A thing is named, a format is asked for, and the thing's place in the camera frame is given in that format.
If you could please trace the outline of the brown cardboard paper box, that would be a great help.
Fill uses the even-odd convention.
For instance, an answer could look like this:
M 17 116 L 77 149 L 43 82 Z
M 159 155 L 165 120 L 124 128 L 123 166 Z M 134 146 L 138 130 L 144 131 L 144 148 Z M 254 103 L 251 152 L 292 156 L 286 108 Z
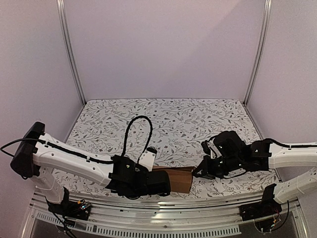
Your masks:
M 189 194 L 192 186 L 192 172 L 196 167 L 163 167 L 153 166 L 153 171 L 166 171 L 169 176 L 172 192 Z

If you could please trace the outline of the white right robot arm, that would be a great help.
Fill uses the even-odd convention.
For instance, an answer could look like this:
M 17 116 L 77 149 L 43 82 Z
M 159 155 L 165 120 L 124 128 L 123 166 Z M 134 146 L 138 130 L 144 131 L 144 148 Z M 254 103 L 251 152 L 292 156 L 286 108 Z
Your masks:
M 211 149 L 208 141 L 202 143 L 205 156 L 193 170 L 193 176 L 205 179 L 233 179 L 245 174 L 299 171 L 283 181 L 275 178 L 263 188 L 262 201 L 256 206 L 260 216 L 267 216 L 282 204 L 317 188 L 317 144 L 281 143 L 274 139 L 247 144 L 240 138 L 215 138 Z

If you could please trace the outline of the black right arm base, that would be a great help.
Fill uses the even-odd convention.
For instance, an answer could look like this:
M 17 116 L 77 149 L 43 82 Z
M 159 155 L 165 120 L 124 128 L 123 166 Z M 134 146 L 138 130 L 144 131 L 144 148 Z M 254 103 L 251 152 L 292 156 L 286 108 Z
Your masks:
M 239 214 L 242 221 L 258 219 L 270 215 L 280 213 L 282 211 L 280 203 L 274 200 L 273 194 L 277 184 L 272 184 L 264 189 L 262 199 L 260 202 L 241 205 L 239 207 Z

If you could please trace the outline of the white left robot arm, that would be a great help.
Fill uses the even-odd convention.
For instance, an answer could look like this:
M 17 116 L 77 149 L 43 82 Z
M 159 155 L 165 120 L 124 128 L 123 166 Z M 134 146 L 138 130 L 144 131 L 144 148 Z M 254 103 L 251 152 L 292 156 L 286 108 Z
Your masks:
M 63 215 L 72 213 L 73 203 L 65 198 L 67 190 L 46 168 L 83 177 L 128 199 L 170 195 L 166 171 L 154 171 L 151 165 L 136 163 L 124 155 L 98 155 L 58 142 L 45 132 L 41 122 L 35 122 L 19 143 L 10 167 L 31 179 Z

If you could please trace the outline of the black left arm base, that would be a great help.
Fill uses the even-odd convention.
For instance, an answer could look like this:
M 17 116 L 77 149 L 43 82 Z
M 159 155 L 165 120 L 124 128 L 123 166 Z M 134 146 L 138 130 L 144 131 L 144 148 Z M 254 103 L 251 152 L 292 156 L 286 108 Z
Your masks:
M 53 203 L 46 199 L 49 211 L 54 214 L 59 214 L 62 217 L 70 217 L 74 219 L 87 221 L 92 209 L 92 204 L 85 199 L 71 201 L 69 199 L 69 191 L 63 187 L 63 197 L 60 203 Z

